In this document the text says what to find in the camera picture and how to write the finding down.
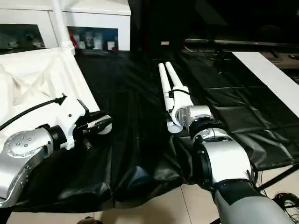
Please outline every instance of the black cable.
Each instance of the black cable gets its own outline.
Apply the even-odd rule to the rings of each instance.
[[[6,128],[8,125],[10,125],[11,123],[13,123],[14,121],[16,121],[17,119],[19,119],[20,117],[26,115],[27,113],[34,111],[40,107],[46,106],[48,104],[52,104],[52,103],[57,103],[57,104],[62,104],[62,102],[64,101],[64,99],[66,98],[66,96],[63,96],[61,98],[56,98],[56,99],[52,99],[49,100],[47,102],[41,103],[39,105],[33,106],[25,111],[23,111],[22,113],[14,116],[13,118],[9,119],[7,122],[5,122],[3,125],[0,126],[0,131],[2,131],[4,128]]]
[[[262,174],[261,174],[261,186],[263,185],[263,171],[262,171]],[[268,197],[265,189],[262,190],[262,192],[266,195],[266,197]]]
[[[185,90],[170,90],[170,91],[168,92],[170,98],[173,98],[173,97],[174,97],[173,92],[183,92],[183,93],[188,94],[189,96],[192,96],[189,92],[187,92],[187,91],[185,91]]]
[[[294,223],[299,223],[299,220],[294,218],[295,216],[299,216],[299,214],[291,215],[287,210],[288,208],[296,208],[297,212],[299,211],[299,198],[296,195],[291,193],[279,193],[274,197],[273,201],[275,201],[275,203],[285,211]]]
[[[251,160],[249,160],[249,162],[250,162],[250,164],[251,164],[252,171],[253,171],[253,173],[254,173],[253,183],[254,183],[254,185],[256,185],[257,180],[258,180],[258,170],[257,170],[256,165],[255,165]]]

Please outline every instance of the tiled floor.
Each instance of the tiled floor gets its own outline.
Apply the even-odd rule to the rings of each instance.
[[[264,171],[263,182],[286,169],[288,167]],[[279,192],[292,192],[299,196],[298,186],[299,171],[268,188],[266,192],[269,197]],[[209,192],[196,185],[183,185],[134,209],[83,214],[14,212],[8,224],[76,224],[86,216],[94,216],[104,224],[208,224],[218,217],[218,213]]]

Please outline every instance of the glass cabinet door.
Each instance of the glass cabinet door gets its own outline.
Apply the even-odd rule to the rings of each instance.
[[[118,50],[118,32],[113,28],[68,27],[75,48]]]
[[[45,48],[37,25],[0,24],[0,49]]]

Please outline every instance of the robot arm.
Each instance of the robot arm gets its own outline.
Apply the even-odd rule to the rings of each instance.
[[[223,224],[291,224],[291,219],[271,199],[257,192],[251,181],[251,165],[243,149],[223,129],[208,106],[193,105],[189,90],[180,82],[170,62],[159,64],[171,133],[185,128],[193,141],[192,165],[197,184],[212,193]]]
[[[10,136],[0,153],[0,207],[11,207],[28,181],[32,169],[61,148],[74,148],[74,136],[85,133],[106,134],[112,119],[102,111],[90,113],[86,106],[73,97],[60,98],[53,127],[42,125],[34,130]]]

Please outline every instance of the black plastic sheet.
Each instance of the black plastic sheet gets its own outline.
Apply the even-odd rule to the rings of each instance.
[[[299,119],[232,54],[80,51],[76,60],[99,107],[113,117],[86,149],[35,168],[15,211],[130,208],[194,184],[192,143],[166,127],[158,64],[170,61],[196,105],[208,105],[259,170],[298,161]]]

